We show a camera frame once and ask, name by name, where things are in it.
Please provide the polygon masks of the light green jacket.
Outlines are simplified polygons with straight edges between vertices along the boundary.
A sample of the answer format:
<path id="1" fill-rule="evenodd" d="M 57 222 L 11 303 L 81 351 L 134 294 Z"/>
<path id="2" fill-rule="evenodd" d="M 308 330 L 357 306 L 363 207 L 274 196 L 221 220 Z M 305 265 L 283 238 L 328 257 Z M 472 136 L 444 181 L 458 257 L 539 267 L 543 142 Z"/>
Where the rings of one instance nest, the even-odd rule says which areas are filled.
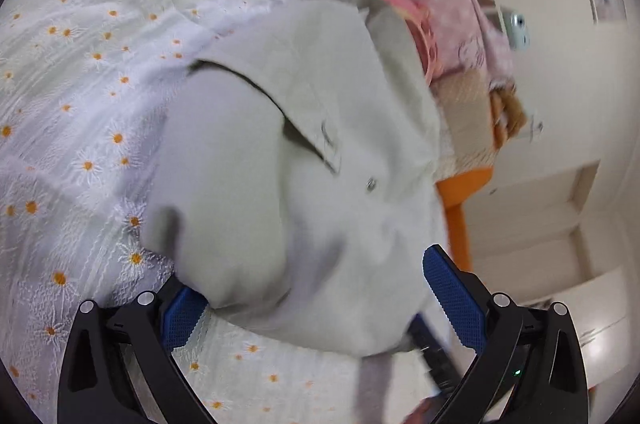
<path id="1" fill-rule="evenodd" d="M 176 358 L 225 423 L 385 423 L 447 238 L 438 108 L 383 0 L 285 0 L 188 43 L 141 240 L 209 306 Z"/>

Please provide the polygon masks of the white wardrobe cabinet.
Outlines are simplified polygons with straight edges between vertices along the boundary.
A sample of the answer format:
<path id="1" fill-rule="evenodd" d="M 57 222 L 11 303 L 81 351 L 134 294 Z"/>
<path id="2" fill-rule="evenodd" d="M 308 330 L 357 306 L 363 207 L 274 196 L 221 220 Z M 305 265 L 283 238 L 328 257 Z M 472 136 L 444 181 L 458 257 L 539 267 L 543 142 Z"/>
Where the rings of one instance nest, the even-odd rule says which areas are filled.
<path id="1" fill-rule="evenodd" d="M 612 378 L 630 359 L 624 273 L 596 255 L 610 223 L 585 212 L 598 169 L 590 163 L 535 181 L 488 185 L 464 205 L 474 273 L 521 305 L 567 307 L 589 386 Z"/>

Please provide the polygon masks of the orange bed headboard cushion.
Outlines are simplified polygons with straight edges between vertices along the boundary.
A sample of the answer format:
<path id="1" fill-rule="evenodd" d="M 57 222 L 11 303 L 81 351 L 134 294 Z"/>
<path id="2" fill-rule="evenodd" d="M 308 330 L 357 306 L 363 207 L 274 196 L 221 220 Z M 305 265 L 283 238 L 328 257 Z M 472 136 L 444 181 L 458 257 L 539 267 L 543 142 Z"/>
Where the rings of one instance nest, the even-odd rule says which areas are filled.
<path id="1" fill-rule="evenodd" d="M 444 201 L 452 260 L 463 271 L 471 271 L 472 256 L 463 204 L 486 186 L 492 177 L 492 167 L 481 167 L 446 179 L 438 185 Z"/>

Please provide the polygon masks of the brown teddy bear plush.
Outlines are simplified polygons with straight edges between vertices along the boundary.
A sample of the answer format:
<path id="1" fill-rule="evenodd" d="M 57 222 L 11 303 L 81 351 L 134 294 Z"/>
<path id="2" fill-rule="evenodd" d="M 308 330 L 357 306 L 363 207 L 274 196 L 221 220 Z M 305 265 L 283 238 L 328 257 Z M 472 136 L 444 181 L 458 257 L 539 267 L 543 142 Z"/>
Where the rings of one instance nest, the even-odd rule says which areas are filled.
<path id="1" fill-rule="evenodd" d="M 528 117 L 513 88 L 495 88 L 489 94 L 497 150 L 520 134 Z"/>

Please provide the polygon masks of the beige patchwork pillow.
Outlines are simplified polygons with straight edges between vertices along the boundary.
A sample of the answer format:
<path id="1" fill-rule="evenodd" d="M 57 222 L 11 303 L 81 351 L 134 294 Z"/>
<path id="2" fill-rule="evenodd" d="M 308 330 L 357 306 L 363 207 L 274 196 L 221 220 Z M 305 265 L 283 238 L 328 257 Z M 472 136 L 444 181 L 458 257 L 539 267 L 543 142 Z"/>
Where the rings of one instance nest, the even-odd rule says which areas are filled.
<path id="1" fill-rule="evenodd" d="M 431 84 L 440 114 L 440 158 L 435 181 L 494 165 L 494 122 L 485 73 L 470 69 Z"/>

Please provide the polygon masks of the pink Hello Kitty blanket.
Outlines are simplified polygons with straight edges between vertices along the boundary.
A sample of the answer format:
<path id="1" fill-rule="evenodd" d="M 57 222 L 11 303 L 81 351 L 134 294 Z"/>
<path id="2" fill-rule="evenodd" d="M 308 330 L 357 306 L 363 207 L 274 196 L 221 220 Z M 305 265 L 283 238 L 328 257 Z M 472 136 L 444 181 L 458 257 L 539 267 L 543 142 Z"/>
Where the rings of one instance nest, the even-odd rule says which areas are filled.
<path id="1" fill-rule="evenodd" d="M 508 39 L 487 18 L 478 0 L 403 0 L 427 12 L 437 46 L 435 79 L 477 68 L 490 88 L 513 88 Z"/>

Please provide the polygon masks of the pink strawberry bear plush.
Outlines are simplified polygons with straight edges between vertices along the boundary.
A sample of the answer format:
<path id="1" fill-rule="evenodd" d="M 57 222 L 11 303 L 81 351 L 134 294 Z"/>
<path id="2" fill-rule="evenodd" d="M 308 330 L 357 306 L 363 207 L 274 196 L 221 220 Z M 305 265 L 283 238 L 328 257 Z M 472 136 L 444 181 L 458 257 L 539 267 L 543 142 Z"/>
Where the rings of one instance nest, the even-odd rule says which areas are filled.
<path id="1" fill-rule="evenodd" d="M 430 11 L 413 0 L 382 0 L 406 23 L 418 52 L 427 85 L 442 72 L 435 33 L 431 27 Z"/>

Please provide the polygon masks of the cream daisy embroidered blanket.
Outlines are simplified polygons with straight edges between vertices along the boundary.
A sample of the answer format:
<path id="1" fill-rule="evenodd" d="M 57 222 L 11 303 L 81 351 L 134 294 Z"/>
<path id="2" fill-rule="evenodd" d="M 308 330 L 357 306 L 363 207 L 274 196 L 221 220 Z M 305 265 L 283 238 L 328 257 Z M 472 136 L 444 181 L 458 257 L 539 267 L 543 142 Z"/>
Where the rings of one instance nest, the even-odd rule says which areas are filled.
<path id="1" fill-rule="evenodd" d="M 176 276 L 141 240 L 188 43 L 285 0 L 6 0 L 1 7 L 1 359 L 41 421 L 84 300 Z"/>

